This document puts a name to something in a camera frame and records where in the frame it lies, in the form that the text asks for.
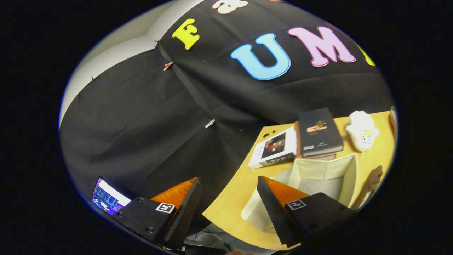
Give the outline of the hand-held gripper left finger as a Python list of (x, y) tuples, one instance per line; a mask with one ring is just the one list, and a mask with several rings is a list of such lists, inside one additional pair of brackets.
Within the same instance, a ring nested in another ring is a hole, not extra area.
[(180, 250), (202, 192), (201, 178), (194, 177), (151, 199), (131, 200), (112, 219), (144, 242)]

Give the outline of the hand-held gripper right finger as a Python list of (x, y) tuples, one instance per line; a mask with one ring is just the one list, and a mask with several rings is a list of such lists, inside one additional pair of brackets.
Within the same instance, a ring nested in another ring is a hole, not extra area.
[(314, 242), (357, 213), (322, 192), (308, 195), (267, 176), (258, 177), (257, 191), (281, 244), (288, 248)]

